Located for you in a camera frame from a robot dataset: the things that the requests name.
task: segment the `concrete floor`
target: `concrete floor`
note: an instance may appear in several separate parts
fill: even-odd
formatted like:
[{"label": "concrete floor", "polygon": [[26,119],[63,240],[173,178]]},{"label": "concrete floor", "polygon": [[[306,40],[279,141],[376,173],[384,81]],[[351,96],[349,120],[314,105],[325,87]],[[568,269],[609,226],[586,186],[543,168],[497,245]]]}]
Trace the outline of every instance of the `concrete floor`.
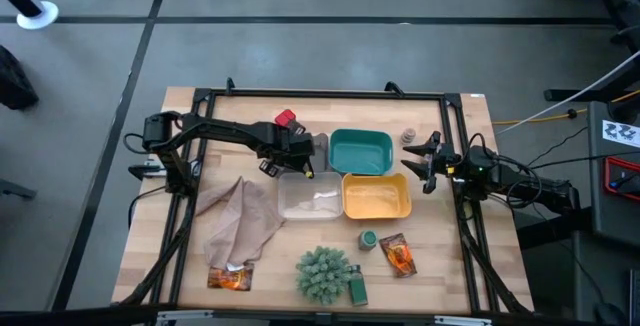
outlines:
[{"label": "concrete floor", "polygon": [[[609,43],[608,26],[189,23],[195,19],[154,25],[154,17],[145,48],[145,19],[108,17],[147,17],[153,0],[51,1],[67,21],[39,32],[6,17],[0,25],[2,45],[22,61],[41,99],[26,112],[0,108],[0,177],[39,192],[31,202],[0,198],[0,310],[49,306],[130,71],[135,89],[122,133],[142,129],[167,86],[219,87],[229,76],[238,87],[379,90],[393,80],[407,91],[484,93],[493,119],[518,119],[549,105],[542,90],[584,87],[629,55]],[[0,16],[15,13],[0,0]],[[111,24],[90,24],[91,16]],[[600,0],[162,0],[159,16],[607,14]],[[500,151],[528,162],[584,125],[583,117],[526,125],[501,136]],[[583,136],[545,160],[586,155]],[[127,167],[142,159],[118,144],[71,308],[110,301],[127,207],[139,189]],[[575,177],[586,172],[586,164],[572,164],[541,174],[572,178],[588,195],[586,180]]]}]

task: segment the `yellow bowl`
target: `yellow bowl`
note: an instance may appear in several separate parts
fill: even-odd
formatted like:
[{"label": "yellow bowl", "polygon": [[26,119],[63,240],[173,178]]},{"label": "yellow bowl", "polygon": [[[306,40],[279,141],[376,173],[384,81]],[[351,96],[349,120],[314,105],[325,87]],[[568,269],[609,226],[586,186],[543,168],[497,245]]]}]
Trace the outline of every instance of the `yellow bowl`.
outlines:
[{"label": "yellow bowl", "polygon": [[344,213],[352,219],[404,218],[411,213],[407,178],[393,176],[354,176],[342,179]]}]

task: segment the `towel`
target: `towel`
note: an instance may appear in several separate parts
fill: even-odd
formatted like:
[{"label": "towel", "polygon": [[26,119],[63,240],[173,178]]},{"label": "towel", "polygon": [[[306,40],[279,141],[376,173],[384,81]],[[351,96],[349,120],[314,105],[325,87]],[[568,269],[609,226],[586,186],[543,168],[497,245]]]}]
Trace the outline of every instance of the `towel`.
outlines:
[{"label": "towel", "polygon": [[262,246],[282,226],[277,205],[258,185],[242,177],[229,187],[203,191],[196,202],[196,216],[218,201],[227,201],[211,238],[204,244],[207,263],[226,269],[260,258]]}]

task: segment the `orange snack bag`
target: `orange snack bag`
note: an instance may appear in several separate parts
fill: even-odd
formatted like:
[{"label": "orange snack bag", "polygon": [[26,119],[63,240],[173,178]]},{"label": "orange snack bag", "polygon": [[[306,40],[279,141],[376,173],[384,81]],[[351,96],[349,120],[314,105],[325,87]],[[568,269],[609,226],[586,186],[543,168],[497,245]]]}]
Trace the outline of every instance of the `orange snack bag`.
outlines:
[{"label": "orange snack bag", "polygon": [[380,246],[393,266],[396,277],[409,277],[418,273],[403,234],[399,233],[380,239]]},{"label": "orange snack bag", "polygon": [[253,264],[246,264],[242,270],[227,271],[209,268],[207,287],[224,288],[235,291],[250,291],[253,278]]}]

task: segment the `sticker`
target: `sticker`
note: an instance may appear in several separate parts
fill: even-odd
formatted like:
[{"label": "sticker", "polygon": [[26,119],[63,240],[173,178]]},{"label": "sticker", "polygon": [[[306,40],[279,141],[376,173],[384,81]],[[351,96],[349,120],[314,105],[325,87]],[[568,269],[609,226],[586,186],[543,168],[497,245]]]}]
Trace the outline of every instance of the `sticker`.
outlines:
[{"label": "sticker", "polygon": [[640,128],[602,120],[602,138],[640,148]]}]

